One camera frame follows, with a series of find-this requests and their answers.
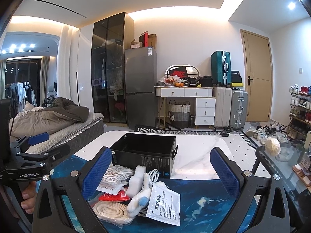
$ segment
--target textured blue pad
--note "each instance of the textured blue pad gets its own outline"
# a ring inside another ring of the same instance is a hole
[[[102,153],[102,155],[95,162],[91,170],[88,172],[83,180],[82,185],[82,196],[86,200],[88,197],[92,196],[96,191],[100,181],[105,175],[107,168],[109,167],[112,160],[112,153],[110,148]]]
[[[50,135],[47,132],[44,132],[39,135],[35,135],[29,138],[28,144],[29,145],[36,145],[45,141],[48,141],[50,138]]]
[[[231,197],[238,199],[240,196],[240,182],[215,148],[211,150],[210,161],[227,193]]]

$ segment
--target gray blanket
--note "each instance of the gray blanket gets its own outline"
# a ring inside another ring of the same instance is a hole
[[[58,97],[51,107],[28,112],[23,117],[16,117],[11,135],[35,136],[44,132],[51,135],[73,123],[85,122],[88,114],[87,107],[78,106],[71,100]]]

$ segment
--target wooden door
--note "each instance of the wooden door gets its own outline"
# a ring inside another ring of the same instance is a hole
[[[273,72],[269,40],[243,33],[246,58],[246,90],[248,92],[247,121],[267,122],[272,104]]]

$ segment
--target white marble table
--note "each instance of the white marble table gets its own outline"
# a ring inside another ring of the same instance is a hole
[[[103,147],[110,147],[125,132],[114,130],[106,132],[94,139],[88,145],[83,147],[76,156],[85,160],[92,160],[97,152]],[[211,135],[169,135],[169,134],[153,134],[155,136],[175,136],[176,145],[178,145],[178,153],[175,156],[175,161],[172,170],[172,179],[179,180],[212,180],[219,179],[214,168],[210,163],[210,151],[214,147],[219,147],[224,154],[232,159],[232,154],[226,142],[216,136]]]

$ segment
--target refrigerator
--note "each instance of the refrigerator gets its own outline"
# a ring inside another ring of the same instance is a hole
[[[157,59],[153,47],[125,50],[125,103],[128,127],[156,126]]]

